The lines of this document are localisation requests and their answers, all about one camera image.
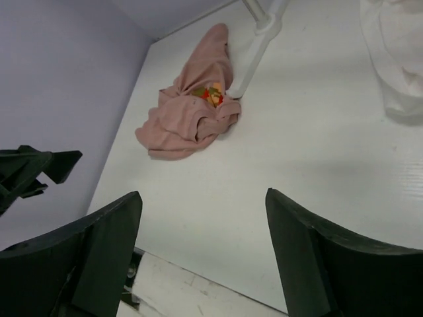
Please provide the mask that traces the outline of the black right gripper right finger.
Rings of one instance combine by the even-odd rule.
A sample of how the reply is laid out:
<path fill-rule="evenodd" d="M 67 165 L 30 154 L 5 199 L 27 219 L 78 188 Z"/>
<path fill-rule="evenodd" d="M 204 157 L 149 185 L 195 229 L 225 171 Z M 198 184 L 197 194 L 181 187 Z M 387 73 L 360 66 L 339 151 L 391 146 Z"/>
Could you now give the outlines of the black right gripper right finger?
<path fill-rule="evenodd" d="M 275 189 L 268 227 L 289 316 L 421 316 L 422 251 L 362 236 Z"/>

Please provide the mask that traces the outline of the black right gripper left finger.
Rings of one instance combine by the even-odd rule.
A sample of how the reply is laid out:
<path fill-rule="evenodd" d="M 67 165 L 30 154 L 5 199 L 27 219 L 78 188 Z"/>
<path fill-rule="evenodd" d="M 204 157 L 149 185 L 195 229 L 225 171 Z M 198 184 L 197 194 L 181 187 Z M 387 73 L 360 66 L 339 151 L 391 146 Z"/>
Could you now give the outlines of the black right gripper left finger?
<path fill-rule="evenodd" d="M 2 316 L 115 316 L 143 202 L 130 192 L 1 251 Z"/>

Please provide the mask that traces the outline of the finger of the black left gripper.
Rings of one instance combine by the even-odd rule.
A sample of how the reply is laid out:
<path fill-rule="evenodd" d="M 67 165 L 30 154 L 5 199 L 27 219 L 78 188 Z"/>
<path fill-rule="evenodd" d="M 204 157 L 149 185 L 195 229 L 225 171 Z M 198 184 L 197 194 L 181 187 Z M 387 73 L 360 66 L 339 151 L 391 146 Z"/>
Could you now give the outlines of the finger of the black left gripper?
<path fill-rule="evenodd" d="M 44 173 L 55 184 L 64 183 L 81 151 L 39 151 L 29 145 L 1 151 L 1 214 L 18 199 L 43 194 L 48 188 L 37 180 Z"/>

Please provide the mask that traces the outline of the pink t shirt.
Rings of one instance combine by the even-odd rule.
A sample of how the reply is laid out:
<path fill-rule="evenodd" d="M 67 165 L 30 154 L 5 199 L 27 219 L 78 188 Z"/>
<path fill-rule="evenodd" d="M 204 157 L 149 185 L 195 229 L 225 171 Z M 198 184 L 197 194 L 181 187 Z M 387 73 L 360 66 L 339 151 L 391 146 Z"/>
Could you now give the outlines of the pink t shirt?
<path fill-rule="evenodd" d="M 241 104 L 226 94 L 233 82 L 226 24 L 202 37 L 173 85 L 159 91 L 158 105 L 135 137 L 150 157 L 180 160 L 208 147 L 241 114 Z"/>

